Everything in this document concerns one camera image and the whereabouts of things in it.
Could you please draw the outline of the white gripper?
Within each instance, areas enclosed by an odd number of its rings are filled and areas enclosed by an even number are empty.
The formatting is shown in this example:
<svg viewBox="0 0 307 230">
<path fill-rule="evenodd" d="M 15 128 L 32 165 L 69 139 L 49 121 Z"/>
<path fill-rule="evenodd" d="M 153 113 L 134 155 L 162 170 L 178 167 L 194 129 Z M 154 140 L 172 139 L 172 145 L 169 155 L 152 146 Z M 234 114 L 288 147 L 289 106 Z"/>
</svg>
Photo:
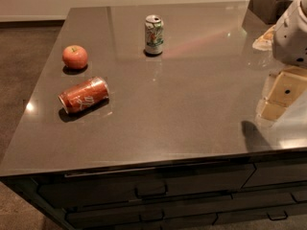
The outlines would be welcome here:
<svg viewBox="0 0 307 230">
<path fill-rule="evenodd" d="M 280 62 L 296 65 L 270 73 L 265 81 L 257 114 L 276 121 L 307 90 L 307 0 L 294 0 L 277 20 L 272 54 Z"/>
</svg>

